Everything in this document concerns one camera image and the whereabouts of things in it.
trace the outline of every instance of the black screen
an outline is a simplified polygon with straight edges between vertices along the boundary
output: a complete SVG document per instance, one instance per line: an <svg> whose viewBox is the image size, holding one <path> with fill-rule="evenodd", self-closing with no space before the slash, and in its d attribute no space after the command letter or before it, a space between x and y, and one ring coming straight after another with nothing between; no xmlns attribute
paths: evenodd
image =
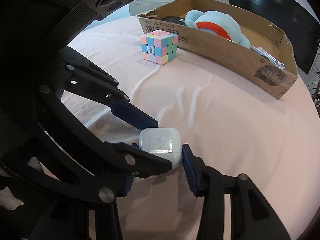
<svg viewBox="0 0 320 240"><path fill-rule="evenodd" d="M290 40L297 66L308 73L319 46L320 24L295 0L229 0L281 28Z"/></svg>

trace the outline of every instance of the brown cardboard box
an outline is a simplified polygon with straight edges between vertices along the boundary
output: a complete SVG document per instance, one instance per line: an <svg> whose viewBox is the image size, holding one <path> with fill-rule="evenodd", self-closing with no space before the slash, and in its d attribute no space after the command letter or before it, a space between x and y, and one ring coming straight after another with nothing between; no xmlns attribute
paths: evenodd
<svg viewBox="0 0 320 240"><path fill-rule="evenodd" d="M270 61L220 36L162 21L167 16L184 18L190 10L215 10L233 17L251 45L262 47L285 65L281 71ZM285 33L272 22L239 7L215 0L175 0L138 15L144 33L164 30L179 35L178 47L223 65L280 99L297 79L293 48Z"/></svg>

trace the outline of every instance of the round table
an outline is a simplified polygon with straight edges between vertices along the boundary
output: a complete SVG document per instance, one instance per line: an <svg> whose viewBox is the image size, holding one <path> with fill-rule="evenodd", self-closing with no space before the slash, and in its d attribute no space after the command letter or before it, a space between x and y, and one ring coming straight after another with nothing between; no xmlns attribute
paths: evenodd
<svg viewBox="0 0 320 240"><path fill-rule="evenodd" d="M128 17L80 33L69 46L119 80L131 103L159 127L176 128L206 165L230 176L246 173L295 240L320 205L320 120L302 79L277 100L182 49L165 65L143 60L142 34L137 17ZM101 140L138 142L140 131L107 106L68 92L62 101ZM136 178L117 203L125 240L196 239L203 198L190 192L181 166ZM229 205L226 195L224 239L230 239Z"/></svg>

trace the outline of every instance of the rubik's cube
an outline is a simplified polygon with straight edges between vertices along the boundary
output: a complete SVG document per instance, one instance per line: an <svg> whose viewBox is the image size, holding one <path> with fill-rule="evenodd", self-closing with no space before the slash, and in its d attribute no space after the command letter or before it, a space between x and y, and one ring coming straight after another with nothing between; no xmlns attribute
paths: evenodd
<svg viewBox="0 0 320 240"><path fill-rule="evenodd" d="M141 36L142 58L158 64L165 64L176 57L177 34L156 30Z"/></svg>

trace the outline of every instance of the plush toy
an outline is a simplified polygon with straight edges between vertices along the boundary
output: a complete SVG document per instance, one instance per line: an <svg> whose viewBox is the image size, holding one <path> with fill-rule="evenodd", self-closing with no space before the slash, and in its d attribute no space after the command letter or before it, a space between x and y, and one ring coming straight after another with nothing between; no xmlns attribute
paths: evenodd
<svg viewBox="0 0 320 240"><path fill-rule="evenodd" d="M218 11L205 13L197 10L189 11L184 24L190 28L199 29L224 37L250 49L250 42L241 33L239 24L228 14Z"/></svg>

